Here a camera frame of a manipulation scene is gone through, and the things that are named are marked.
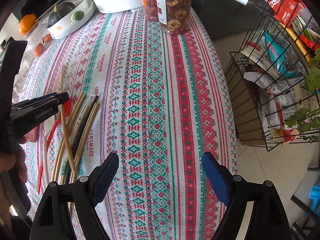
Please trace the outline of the person left hand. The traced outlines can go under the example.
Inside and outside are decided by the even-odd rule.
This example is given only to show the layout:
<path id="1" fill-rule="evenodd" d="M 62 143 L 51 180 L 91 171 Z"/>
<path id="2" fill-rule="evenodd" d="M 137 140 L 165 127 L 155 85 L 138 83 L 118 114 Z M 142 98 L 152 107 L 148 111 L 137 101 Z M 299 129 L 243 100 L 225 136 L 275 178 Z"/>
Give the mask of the person left hand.
<path id="1" fill-rule="evenodd" d="M 26 183 L 28 180 L 28 175 L 27 175 L 27 166 L 25 164 L 25 151 L 21 146 L 16 155 L 12 153 L 1 153 L 0 172 L 8 171 L 11 168 L 13 168 L 15 165 L 18 169 L 18 175 L 20 180 Z M 4 223 L 8 226 L 8 228 L 11 229 L 11 218 L 10 218 L 10 212 L 9 212 L 9 207 L 11 206 L 11 204 L 7 199 L 7 197 L 5 196 L 2 183 L 1 183 L 0 199 L 1 199 L 0 200 L 1 217 Z"/>

